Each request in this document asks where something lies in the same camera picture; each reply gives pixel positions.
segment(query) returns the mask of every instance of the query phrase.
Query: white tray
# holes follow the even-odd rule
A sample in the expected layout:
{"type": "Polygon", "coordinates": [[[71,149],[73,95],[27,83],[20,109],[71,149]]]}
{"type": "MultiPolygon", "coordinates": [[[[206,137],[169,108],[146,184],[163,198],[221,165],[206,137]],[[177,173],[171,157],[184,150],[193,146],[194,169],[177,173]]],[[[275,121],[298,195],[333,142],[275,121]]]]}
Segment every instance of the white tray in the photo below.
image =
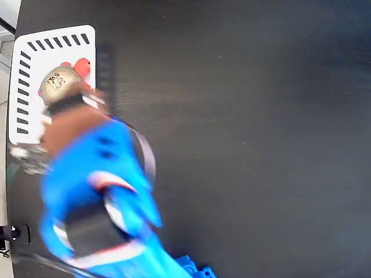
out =
{"type": "Polygon", "coordinates": [[[14,43],[9,93],[9,140],[13,144],[39,143],[43,132],[41,114],[45,106],[38,90],[45,75],[68,61],[90,61],[90,76],[96,86],[95,30],[83,25],[23,35],[14,43]]]}

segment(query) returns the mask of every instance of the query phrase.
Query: black cable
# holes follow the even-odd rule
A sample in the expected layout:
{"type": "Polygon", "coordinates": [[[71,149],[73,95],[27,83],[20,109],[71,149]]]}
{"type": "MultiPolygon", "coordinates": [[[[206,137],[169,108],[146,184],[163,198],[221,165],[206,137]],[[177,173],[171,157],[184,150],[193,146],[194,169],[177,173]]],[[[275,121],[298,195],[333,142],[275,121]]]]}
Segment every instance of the black cable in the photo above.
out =
{"type": "Polygon", "coordinates": [[[0,17],[0,25],[3,26],[5,29],[7,29],[9,32],[11,32],[13,35],[16,34],[16,29],[11,26],[8,22],[6,22],[4,19],[0,17]]]}

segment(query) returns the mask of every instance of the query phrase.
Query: dark tabletop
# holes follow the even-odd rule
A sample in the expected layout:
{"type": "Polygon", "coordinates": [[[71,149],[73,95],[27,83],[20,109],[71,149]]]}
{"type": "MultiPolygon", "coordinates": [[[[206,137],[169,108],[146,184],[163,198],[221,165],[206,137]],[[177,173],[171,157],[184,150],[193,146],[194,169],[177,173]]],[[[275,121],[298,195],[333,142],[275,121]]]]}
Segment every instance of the dark tabletop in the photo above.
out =
{"type": "MultiPolygon", "coordinates": [[[[370,16],[357,0],[27,0],[17,36],[90,24],[113,46],[173,256],[220,278],[369,277],[370,16]]],[[[38,177],[18,172],[8,202],[46,254],[38,177]]]]}

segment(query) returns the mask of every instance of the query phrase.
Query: red stripe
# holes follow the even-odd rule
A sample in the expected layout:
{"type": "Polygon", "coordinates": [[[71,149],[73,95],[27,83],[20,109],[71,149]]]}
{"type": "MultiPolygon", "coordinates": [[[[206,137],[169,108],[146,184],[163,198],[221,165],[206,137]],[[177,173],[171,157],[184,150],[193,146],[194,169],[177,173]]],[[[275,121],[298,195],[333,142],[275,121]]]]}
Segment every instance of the red stripe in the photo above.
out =
{"type": "Polygon", "coordinates": [[[137,192],[134,187],[132,187],[131,185],[127,185],[127,184],[122,184],[120,182],[112,182],[112,181],[106,181],[106,182],[102,182],[101,184],[97,184],[95,185],[95,188],[98,189],[98,190],[102,190],[104,188],[107,188],[109,186],[112,186],[112,185],[117,185],[117,186],[121,186],[121,187],[124,187],[130,191],[133,191],[133,192],[137,192]]]}

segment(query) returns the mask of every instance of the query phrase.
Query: black strap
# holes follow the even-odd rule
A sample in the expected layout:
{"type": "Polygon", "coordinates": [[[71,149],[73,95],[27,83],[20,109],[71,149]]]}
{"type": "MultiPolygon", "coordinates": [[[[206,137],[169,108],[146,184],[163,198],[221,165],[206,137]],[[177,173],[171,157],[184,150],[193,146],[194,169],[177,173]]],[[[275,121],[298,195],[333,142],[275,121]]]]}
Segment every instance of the black strap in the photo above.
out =
{"type": "Polygon", "coordinates": [[[75,107],[77,105],[87,105],[84,100],[82,99],[82,93],[75,94],[70,97],[63,98],[56,103],[52,103],[48,108],[48,112],[51,116],[58,114],[60,112],[63,112],[65,110],[68,110],[72,107],[75,107]]]}

